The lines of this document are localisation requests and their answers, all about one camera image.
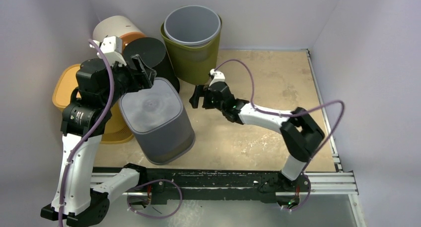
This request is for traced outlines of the black round waste bin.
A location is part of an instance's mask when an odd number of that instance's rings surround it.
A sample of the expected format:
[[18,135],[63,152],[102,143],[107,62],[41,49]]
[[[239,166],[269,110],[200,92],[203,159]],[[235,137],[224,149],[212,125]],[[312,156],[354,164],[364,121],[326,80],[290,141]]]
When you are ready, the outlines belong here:
[[177,92],[180,82],[175,75],[165,45],[158,39],[144,37],[130,42],[123,50],[123,57],[127,64],[133,63],[131,56],[139,55],[145,67],[154,69],[157,77],[167,79]]

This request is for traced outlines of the dark grey mesh waste bin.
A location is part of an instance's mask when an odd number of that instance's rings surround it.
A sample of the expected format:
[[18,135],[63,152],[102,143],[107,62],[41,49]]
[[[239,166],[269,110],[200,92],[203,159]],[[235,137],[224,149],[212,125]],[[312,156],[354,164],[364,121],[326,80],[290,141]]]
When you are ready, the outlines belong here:
[[196,135],[187,111],[168,80],[158,77],[152,88],[124,94],[119,107],[151,163],[168,164],[194,146]]

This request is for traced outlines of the yellow ribbed waste bin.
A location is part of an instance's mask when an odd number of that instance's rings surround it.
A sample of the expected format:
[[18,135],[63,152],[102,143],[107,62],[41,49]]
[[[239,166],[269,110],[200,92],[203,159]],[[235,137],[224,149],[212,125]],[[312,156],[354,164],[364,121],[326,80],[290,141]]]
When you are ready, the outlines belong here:
[[[66,68],[60,76],[53,96],[52,103],[63,111],[70,103],[70,97],[73,90],[77,87],[76,72],[80,69],[79,64],[75,64]],[[127,126],[118,102],[111,107],[112,117],[105,126],[102,136],[102,144],[114,145],[129,142],[134,135]]]

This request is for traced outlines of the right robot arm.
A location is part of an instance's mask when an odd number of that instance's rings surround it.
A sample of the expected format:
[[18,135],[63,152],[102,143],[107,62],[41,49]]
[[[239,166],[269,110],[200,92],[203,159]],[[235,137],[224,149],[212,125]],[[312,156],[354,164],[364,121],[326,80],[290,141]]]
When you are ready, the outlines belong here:
[[198,108],[203,98],[204,109],[217,109],[232,123],[254,125],[282,135],[289,156],[281,170],[279,185],[290,191],[298,185],[298,177],[325,138],[325,133],[303,108],[283,113],[253,106],[248,100],[236,98],[228,85],[217,81],[212,85],[195,86],[189,103]]

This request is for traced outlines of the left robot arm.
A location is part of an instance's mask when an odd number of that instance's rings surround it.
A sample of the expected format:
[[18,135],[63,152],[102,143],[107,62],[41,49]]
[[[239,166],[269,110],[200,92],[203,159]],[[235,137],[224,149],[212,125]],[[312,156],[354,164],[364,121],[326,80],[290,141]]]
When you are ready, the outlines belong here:
[[62,112],[63,160],[53,201],[41,209],[41,217],[60,226],[89,227],[99,224],[110,204],[125,191],[147,188],[146,168],[126,164],[110,180],[91,187],[94,159],[112,116],[111,107],[126,93],[149,89],[156,71],[140,55],[123,62],[90,59],[80,65],[76,88]]

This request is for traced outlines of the olive green waste bin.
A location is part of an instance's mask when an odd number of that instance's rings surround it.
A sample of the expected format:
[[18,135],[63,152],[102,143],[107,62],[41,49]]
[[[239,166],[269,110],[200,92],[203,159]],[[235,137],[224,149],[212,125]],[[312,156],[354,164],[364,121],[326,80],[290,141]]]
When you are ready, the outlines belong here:
[[206,83],[209,71],[216,67],[220,33],[204,45],[190,47],[170,40],[165,35],[162,24],[161,36],[176,77],[194,85]]

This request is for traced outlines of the multicolour round drawer cabinet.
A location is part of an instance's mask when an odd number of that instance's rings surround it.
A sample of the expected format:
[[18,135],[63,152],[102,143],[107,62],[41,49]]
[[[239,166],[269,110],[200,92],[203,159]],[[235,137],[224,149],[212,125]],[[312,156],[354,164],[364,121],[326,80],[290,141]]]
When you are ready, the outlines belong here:
[[93,40],[102,41],[109,36],[117,36],[122,39],[122,50],[131,42],[147,37],[131,20],[121,15],[104,19],[93,30]]

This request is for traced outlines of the light grey round bin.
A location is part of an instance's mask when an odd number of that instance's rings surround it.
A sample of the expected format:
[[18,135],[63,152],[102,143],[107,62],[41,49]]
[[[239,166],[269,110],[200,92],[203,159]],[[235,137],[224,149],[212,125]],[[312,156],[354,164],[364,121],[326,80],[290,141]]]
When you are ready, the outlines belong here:
[[163,29],[173,42],[185,46],[200,46],[214,39],[222,28],[220,16],[201,5],[182,6],[166,17]]

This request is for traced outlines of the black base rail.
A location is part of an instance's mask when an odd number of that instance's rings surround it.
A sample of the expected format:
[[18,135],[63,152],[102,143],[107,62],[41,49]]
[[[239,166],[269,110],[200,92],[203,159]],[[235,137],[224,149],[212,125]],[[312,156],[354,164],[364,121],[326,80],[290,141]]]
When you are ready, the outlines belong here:
[[132,163],[125,167],[140,172],[138,184],[151,186],[154,205],[179,199],[287,205],[292,200],[299,201],[297,194],[308,192],[311,187],[306,175],[290,181],[280,171],[147,168]]

